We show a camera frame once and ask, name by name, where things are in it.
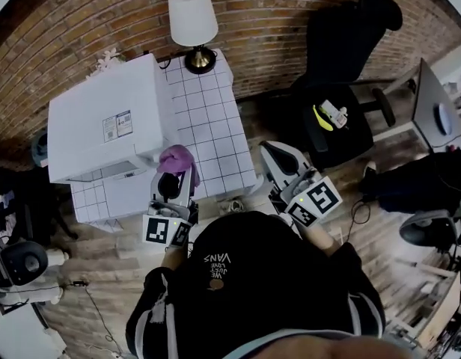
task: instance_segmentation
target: white grid tablecloth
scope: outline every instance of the white grid tablecloth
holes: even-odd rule
[[[190,73],[184,57],[172,59],[163,71],[171,87],[180,142],[193,154],[202,180],[194,199],[252,186],[256,181],[232,92],[233,77],[224,55],[216,52],[216,65],[208,73]]]

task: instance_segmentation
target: label sticker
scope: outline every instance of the label sticker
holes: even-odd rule
[[[103,121],[104,142],[132,133],[131,111],[124,111]]]
[[[104,142],[109,142],[117,138],[116,116],[106,118],[103,121]]]
[[[116,116],[116,120],[118,137],[132,133],[131,111],[125,111],[124,113],[118,114]]]

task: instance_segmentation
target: wooden floor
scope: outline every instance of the wooden floor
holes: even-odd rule
[[[276,136],[259,127],[258,116],[251,104],[244,105],[242,116],[256,169],[260,169],[257,145],[263,139]],[[359,198],[356,186],[368,159],[372,158],[379,168],[386,170],[414,159],[422,151],[412,135],[403,134],[390,141],[380,141],[366,156],[328,171],[344,204],[326,219],[324,227],[337,239],[346,238],[351,222],[349,212]],[[203,209],[207,210],[201,212],[202,218],[216,215],[212,206],[212,201],[204,203]],[[396,263],[395,258],[429,264],[437,264],[440,260],[431,250],[408,245],[399,237],[398,227],[406,217],[372,206],[370,220],[366,224],[355,225],[350,237],[362,258],[364,271],[382,296],[387,314],[398,314],[403,320],[408,320],[418,306],[415,291],[421,285],[422,277],[413,269]],[[109,234],[77,224],[69,214],[67,221],[79,234],[79,240],[70,241],[61,232],[55,238],[57,245],[69,248],[72,254],[72,259],[61,268],[62,280],[90,282],[88,291],[122,348],[124,357],[131,357],[124,337],[126,321],[141,294],[145,275],[159,264],[160,259],[149,257],[138,248],[140,220],[139,217],[125,220],[124,231]],[[63,337],[71,358],[111,358],[109,352],[91,346],[116,351],[115,344],[106,339],[107,333],[84,289],[68,288],[59,304],[47,304],[42,307],[42,312],[47,322]]]

